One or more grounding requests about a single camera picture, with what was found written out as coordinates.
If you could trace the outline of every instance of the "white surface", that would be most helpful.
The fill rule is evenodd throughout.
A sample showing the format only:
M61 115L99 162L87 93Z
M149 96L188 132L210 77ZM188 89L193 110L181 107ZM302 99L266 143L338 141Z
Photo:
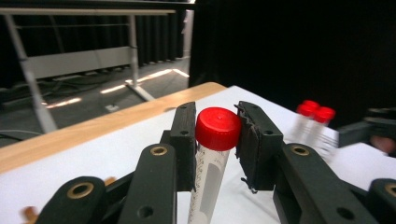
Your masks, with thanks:
M236 112L239 101L260 106L282 133L294 123L296 114L279 105L238 87L213 94L196 102L197 114L209 106L221 106ZM65 182L82 175L106 179L120 178L131 173L140 152L159 143L163 130L170 130L175 111L168 111L130 127L94 139L59 154L47 157L0 175L0 223L22 223L20 214L25 206L38 211ZM325 134L334 137L326 128ZM367 189L378 177L396 178L395 159L383 156L376 149L363 144L337 149L331 167L346 181ZM278 223L272 192L252 194L240 180L245 177L238 160L231 151L223 177L212 223ZM177 194L177 223L187 223L190 205L188 192Z

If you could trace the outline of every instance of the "floor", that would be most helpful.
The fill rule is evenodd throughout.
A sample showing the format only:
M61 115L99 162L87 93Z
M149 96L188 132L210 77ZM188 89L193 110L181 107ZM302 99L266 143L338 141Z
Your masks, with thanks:
M188 88L190 58L153 63L139 68L138 85L154 98ZM39 80L39 88L58 129L144 103L125 88L131 79L128 66ZM0 108L0 147L15 144L43 131L35 117L26 85L0 90L5 101Z

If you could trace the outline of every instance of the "robotic arm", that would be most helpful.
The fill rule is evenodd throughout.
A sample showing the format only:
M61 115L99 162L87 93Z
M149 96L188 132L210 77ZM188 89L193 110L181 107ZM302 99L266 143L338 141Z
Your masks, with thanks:
M281 223L392 223L396 180L374 180L368 191L339 179L319 154L285 144L257 105L239 102L236 147L252 192L273 190ZM146 147L134 172L105 186L81 176L61 186L36 223L177 223L177 192L194 189L195 102L177 108L172 129Z

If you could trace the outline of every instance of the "clear plastic tube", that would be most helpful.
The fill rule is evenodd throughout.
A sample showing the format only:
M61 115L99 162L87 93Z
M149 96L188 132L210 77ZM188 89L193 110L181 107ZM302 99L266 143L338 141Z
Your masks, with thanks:
M301 143L304 130L309 126L316 108L312 105L299 105L297 107L298 117L289 133L285 134L286 143Z
M230 150L199 146L195 189L191 193L189 223L210 223Z
M326 159L329 156L329 152L326 147L322 146L320 137L322 136L325 127L329 125L330 120L333 119L334 115L335 111L333 109L326 106L321 107L315 113L308 135L303 141L303 144L312 147L323 159Z
M199 145L189 224L210 223L230 149L238 143L241 126L239 117L224 108L209 107L198 115L195 138Z

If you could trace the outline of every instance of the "white bar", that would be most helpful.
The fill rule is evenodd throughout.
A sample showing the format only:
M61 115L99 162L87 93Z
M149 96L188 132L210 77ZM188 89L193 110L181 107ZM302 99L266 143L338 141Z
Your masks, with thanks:
M161 16L168 13L176 13L173 9L68 9L68 8L0 8L0 14L4 15L85 15L85 16Z

